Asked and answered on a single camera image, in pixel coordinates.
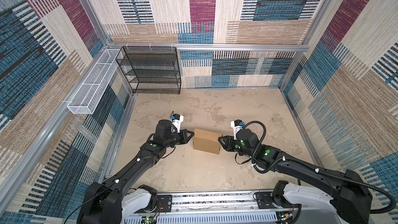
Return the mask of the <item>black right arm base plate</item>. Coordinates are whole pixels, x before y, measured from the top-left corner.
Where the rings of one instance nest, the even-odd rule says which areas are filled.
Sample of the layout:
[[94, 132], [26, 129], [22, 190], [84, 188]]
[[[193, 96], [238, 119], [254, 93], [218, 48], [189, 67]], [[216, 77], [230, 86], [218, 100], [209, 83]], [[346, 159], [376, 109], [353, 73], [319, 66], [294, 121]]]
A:
[[252, 195], [259, 209], [298, 208], [299, 204], [291, 204], [285, 198], [275, 200], [271, 191], [256, 191]]

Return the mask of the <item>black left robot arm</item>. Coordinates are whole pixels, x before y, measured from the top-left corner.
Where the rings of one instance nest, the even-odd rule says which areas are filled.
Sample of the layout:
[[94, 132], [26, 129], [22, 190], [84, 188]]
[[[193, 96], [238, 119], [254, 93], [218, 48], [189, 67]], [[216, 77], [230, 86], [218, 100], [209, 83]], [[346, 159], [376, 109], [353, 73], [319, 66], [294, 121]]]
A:
[[170, 120], [160, 120], [155, 133], [140, 147], [137, 155], [119, 172], [102, 183], [92, 183], [79, 208], [79, 224], [121, 224], [141, 209], [157, 206], [157, 191], [142, 185], [130, 194], [137, 180], [165, 156], [169, 147], [187, 144], [195, 133], [179, 130]]

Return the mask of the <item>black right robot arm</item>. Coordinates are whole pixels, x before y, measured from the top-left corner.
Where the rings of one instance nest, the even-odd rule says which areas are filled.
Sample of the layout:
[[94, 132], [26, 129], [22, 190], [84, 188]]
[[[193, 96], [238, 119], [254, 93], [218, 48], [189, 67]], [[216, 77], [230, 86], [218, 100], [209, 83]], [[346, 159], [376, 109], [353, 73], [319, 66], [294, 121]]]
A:
[[259, 139], [249, 129], [239, 130], [237, 138], [222, 136], [218, 141], [228, 152], [254, 158], [255, 165], [262, 170], [295, 177], [327, 193], [332, 197], [329, 201], [332, 209], [344, 221], [350, 224], [369, 222], [373, 197], [367, 187], [360, 185], [363, 180], [357, 172], [318, 168], [269, 145], [261, 144], [255, 151]]

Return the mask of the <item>brown cardboard box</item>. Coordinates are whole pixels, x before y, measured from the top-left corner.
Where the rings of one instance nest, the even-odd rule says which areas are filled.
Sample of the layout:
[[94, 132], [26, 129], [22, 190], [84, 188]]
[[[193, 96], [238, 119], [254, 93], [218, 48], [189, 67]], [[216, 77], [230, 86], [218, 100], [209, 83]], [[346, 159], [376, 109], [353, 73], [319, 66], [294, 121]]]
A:
[[193, 149], [217, 155], [220, 154], [221, 144], [218, 138], [222, 137], [222, 134], [202, 129], [195, 129], [194, 133]]

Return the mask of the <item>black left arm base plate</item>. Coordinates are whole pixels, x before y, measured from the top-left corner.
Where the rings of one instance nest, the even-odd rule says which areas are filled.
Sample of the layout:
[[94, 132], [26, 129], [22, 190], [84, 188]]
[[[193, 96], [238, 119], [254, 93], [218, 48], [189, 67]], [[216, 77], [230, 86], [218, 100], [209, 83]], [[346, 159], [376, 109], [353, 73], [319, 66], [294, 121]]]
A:
[[170, 213], [172, 211], [172, 203], [172, 195], [152, 196], [148, 205], [148, 210], [150, 211], [150, 213]]

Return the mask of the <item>aluminium front mounting rail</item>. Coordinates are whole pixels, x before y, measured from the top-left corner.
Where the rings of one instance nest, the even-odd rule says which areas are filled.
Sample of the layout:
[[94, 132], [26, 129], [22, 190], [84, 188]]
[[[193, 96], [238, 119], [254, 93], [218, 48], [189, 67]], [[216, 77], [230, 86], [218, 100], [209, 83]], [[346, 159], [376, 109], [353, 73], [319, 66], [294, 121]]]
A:
[[164, 192], [172, 195], [170, 213], [145, 208], [127, 217], [122, 224], [342, 224], [332, 211], [314, 203], [294, 208], [259, 209], [252, 195], [256, 191]]

